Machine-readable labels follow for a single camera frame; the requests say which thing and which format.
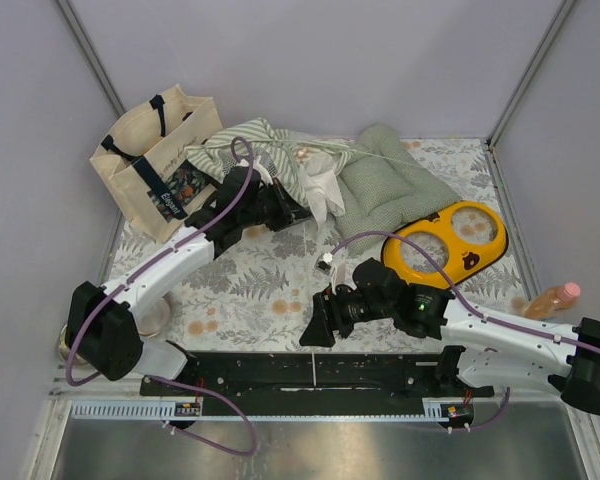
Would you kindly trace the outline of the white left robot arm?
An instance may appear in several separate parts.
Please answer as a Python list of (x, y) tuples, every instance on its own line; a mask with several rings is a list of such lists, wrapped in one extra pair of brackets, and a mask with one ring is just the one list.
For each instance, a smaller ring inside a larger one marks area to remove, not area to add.
[(233, 168), (143, 264), (101, 286), (84, 282), (74, 290), (65, 331), (71, 355), (110, 381), (135, 372), (162, 377), (176, 395), (189, 393), (197, 382), (189, 355), (171, 343), (142, 338), (140, 320), (177, 283), (238, 243), (244, 230), (264, 225), (280, 231), (310, 215), (279, 180), (265, 184), (258, 172)]

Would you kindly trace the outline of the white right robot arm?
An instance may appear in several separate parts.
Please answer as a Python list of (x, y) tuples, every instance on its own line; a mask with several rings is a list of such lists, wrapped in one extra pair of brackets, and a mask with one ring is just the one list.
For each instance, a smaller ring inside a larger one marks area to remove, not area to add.
[(435, 371), (446, 395), (468, 386), (537, 390), (600, 416), (600, 321), (573, 326), (498, 313), (449, 289), (409, 284), (375, 259), (358, 265), (352, 279), (313, 296), (301, 345), (330, 348), (358, 323), (390, 319), (409, 336), (460, 349), (457, 361)]

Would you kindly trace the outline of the green striped pet tent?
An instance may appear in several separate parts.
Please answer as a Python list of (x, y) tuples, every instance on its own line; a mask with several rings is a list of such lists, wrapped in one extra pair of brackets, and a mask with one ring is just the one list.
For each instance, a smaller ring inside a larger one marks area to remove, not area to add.
[(329, 214), (346, 213), (338, 175), (351, 159), (349, 146), (321, 140), (310, 134), (277, 129), (256, 118), (222, 130), (201, 145), (185, 149), (186, 159), (198, 170), (221, 182), (234, 166), (247, 161), (235, 159), (230, 149), (236, 137), (248, 141), (255, 157), (255, 170), (266, 185), (279, 181), (289, 196), (308, 209), (319, 226)]

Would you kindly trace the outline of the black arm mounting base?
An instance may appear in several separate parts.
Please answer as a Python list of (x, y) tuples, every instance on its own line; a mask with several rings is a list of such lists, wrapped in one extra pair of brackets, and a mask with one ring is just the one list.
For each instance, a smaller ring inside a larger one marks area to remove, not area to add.
[(190, 386), (217, 392), (240, 408), (243, 399), (346, 396), (386, 400), (491, 398), (492, 387), (469, 387), (456, 377), (459, 350), (441, 354), (220, 353), (196, 352), (175, 386), (144, 379), (143, 397), (188, 395)]

